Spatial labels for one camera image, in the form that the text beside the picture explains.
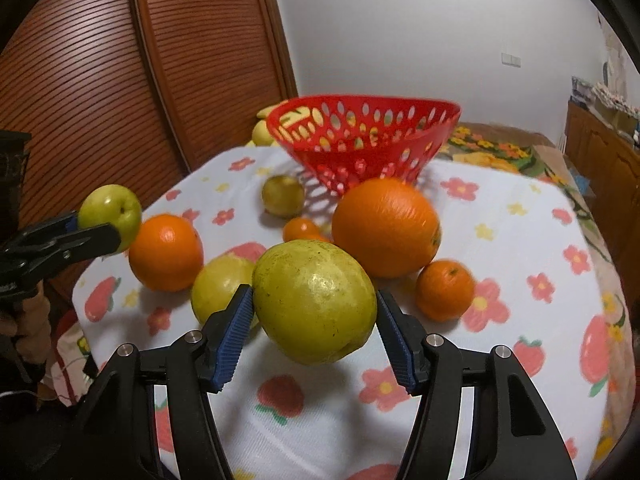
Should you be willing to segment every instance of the tablecloth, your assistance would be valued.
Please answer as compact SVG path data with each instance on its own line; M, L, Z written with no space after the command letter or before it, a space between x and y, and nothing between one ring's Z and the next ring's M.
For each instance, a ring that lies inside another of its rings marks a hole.
M206 259L235 250L255 256L281 241L284 221L264 213L260 188L269 174L299 176L308 190L306 216L330 220L335 199L279 148L222 153L145 211L193 222ZM418 180L439 212L437 257L464 262L478 280L462 320L433 324L460 348L510 346L548 405L584 478L600 437L607 399L607 329L593 263L572 206L556 186L501 171L434 160ZM416 314L407 277L387 286ZM198 326L188 291L151 292L130 272L126 255L92 263L73 294L96 362L121 343L164 346ZM106 306L100 322L85 311ZM604 352L594 349L604 348ZM164 388L156 420L162 459L174 469ZM395 382L374 331L366 345L333 365L302 367L262 331L245 345L234 380L210 396L236 478L393 478L407 443L417 399ZM463 476L472 416L464 391L450 478Z

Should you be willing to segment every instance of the floral cloth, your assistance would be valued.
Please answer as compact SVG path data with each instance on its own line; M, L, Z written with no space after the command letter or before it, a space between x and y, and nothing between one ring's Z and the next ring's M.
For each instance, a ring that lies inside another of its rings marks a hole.
M484 164L504 168L524 166L527 158L532 164L530 151L508 144L488 148L488 142L479 144L482 139L457 135L449 145L450 158L482 156L478 160ZM464 143L465 153L456 153L456 139ZM500 159L503 155L509 159ZM222 153L165 194L144 218L168 212L193 221L206 260L230 251L255 261L282 240L284 221L265 216L260 189L268 174L283 173L305 186L303 216L330 224L336 199L280 148ZM581 480L598 446L607 401L608 362L598 349L607 344L609 329L593 257L573 204L555 185L516 173L434 160L418 178L417 189L440 215L438 257L464 262L478 280L473 305L461 322L435 324L416 312L410 278L378 285L388 288L428 332L441 332L460 348L510 346L545 399L562 439L575 450ZM545 176L553 180L555 174ZM553 214L557 209L568 211L572 221L559 221ZM566 259L563 253L569 250ZM580 272L574 272L574 264ZM189 291L146 290L125 254L94 261L76 285L73 301L98 364L121 343L140 349L165 346L198 327ZM158 386L161 458L177 472L165 399L165 389ZM258 329L244 346L234 380L210 396L210 403L231 469L240 478L360 480L397 471L419 399L395 382L376 331L363 348L336 364L304 367ZM465 390L460 435L470 434L472 405L473 392ZM456 443L451 479L464 476L464 440Z
M510 143L489 142L469 128L460 126L437 157L530 176L555 184L567 197L573 214L569 212L569 208L564 207L553 209L551 214L562 225L569 225L577 219L588 251L569 246L563 251L563 257L574 274L589 272L593 264L602 294L602 311L608 335L610 358L607 410L602 422L602 434L593 457L592 468L596 468L622 435L631 414L636 387L631 326L620 278L593 217L567 170L562 153L546 146L521 147ZM552 299L555 288L548 277L538 274L530 276L527 281L532 288L532 296L549 303L547 300ZM567 448L572 456L578 455L573 438L568 440Z

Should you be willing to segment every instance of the green apple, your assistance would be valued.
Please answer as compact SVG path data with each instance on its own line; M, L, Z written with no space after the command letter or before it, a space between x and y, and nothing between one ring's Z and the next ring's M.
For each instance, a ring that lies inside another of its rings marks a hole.
M120 246L116 252L126 250L136 239L142 224L142 206L136 194L118 184L94 190L78 211L78 227L86 229L101 224L111 224L120 233Z

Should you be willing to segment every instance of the orange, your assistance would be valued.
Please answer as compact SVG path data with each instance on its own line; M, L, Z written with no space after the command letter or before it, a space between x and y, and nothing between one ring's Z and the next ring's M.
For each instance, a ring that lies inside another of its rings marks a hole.
M143 222L129 247L129 265L151 290L183 290L193 285L204 265L202 242L188 220L169 214L153 216Z
M398 278L433 260L440 221L417 189L395 178L372 178L340 200L332 234L370 276Z
M434 321L462 316L474 300L476 282L471 272L453 260L438 260L418 276L415 303Z
M293 218L282 229L282 240L284 242L308 238L310 235L320 235L320 229L309 218Z

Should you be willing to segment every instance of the red plastic basket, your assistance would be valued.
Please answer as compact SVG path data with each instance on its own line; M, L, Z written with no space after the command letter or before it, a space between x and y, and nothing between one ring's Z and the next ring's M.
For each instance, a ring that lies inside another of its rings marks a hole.
M267 126L290 156L342 195L368 178L412 183L460 113L459 105L447 101L319 95L281 104Z

